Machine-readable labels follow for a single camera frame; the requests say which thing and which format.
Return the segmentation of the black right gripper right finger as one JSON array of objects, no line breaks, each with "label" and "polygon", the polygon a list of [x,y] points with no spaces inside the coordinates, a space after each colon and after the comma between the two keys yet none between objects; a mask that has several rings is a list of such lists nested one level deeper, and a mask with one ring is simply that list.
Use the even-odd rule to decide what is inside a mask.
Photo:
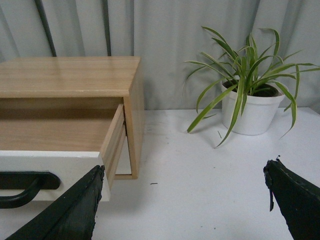
[{"label": "black right gripper right finger", "polygon": [[289,170],[279,158],[268,160],[263,173],[269,189],[269,210],[276,200],[294,240],[318,240],[320,188]]}]

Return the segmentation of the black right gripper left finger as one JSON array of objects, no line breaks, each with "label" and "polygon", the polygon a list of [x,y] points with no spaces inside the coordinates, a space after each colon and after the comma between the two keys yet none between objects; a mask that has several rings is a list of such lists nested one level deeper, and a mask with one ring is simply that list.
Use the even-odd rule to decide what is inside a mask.
[{"label": "black right gripper left finger", "polygon": [[11,235],[13,240],[90,240],[105,167],[96,165],[63,195]]}]

